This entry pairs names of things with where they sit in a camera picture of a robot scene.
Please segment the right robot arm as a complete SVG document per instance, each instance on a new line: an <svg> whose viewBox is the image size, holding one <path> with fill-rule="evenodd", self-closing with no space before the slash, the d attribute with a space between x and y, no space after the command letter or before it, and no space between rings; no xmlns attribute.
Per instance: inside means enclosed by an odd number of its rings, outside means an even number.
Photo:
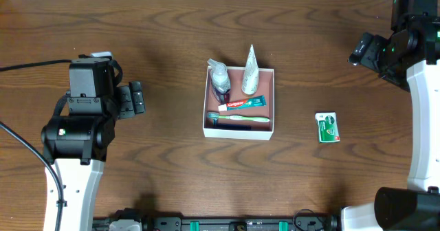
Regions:
<svg viewBox="0 0 440 231"><path fill-rule="evenodd" d="M405 189L380 188L373 203L339 217L305 213L280 230L439 229L438 0L393 0L390 38L364 33L348 58L412 98L412 162Z"/></svg>

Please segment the green white toothbrush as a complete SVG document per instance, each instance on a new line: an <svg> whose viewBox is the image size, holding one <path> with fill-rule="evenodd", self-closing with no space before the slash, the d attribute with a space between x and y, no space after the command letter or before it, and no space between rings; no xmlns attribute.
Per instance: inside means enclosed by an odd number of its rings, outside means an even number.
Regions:
<svg viewBox="0 0 440 231"><path fill-rule="evenodd" d="M269 122L270 119L266 117L249 117L242 115L220 115L216 112L207 112L207 117L213 120L226 119L236 121L253 121L253 122Z"/></svg>

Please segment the blue disposable razor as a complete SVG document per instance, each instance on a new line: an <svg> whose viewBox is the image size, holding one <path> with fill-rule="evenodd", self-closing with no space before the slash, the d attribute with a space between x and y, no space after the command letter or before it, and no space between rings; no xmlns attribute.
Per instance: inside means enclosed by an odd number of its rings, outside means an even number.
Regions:
<svg viewBox="0 0 440 231"><path fill-rule="evenodd" d="M222 124L218 119L213 120L214 129L233 130L233 131L251 131L252 127L242 124Z"/></svg>

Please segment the clear soap pump bottle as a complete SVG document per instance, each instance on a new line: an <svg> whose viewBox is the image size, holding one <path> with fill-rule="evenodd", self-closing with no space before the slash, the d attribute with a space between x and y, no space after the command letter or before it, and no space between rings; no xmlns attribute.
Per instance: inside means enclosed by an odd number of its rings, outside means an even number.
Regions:
<svg viewBox="0 0 440 231"><path fill-rule="evenodd" d="M210 81L212 91L219 103L225 104L230 99L231 83L228 69L224 63L209 59L208 65L211 66Z"/></svg>

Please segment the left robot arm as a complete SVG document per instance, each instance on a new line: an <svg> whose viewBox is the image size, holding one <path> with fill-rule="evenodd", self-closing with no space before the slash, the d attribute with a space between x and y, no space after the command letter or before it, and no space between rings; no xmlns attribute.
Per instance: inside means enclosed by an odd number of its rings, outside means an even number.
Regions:
<svg viewBox="0 0 440 231"><path fill-rule="evenodd" d="M131 82L98 96L62 96L41 131L49 166L44 230L91 230L96 195L119 119L144 113L142 86Z"/></svg>

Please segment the white cream tube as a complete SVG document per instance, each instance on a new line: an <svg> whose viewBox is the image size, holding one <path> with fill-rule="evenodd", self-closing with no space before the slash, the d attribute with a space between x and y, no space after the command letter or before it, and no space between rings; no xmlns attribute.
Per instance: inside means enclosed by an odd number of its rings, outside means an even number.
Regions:
<svg viewBox="0 0 440 231"><path fill-rule="evenodd" d="M259 66L254 52L254 46L250 46L249 54L243 72L243 80L241 91L245 95L253 95L256 93L259 85Z"/></svg>

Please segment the Colgate toothpaste tube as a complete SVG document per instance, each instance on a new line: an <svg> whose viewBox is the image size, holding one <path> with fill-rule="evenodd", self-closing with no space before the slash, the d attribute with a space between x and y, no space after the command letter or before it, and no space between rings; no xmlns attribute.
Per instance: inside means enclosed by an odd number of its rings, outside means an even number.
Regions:
<svg viewBox="0 0 440 231"><path fill-rule="evenodd" d="M257 96L247 98L245 100L237 100L228 102L218 106L218 111L234 111L238 109L248 109L253 107L264 107L266 105L265 96Z"/></svg>

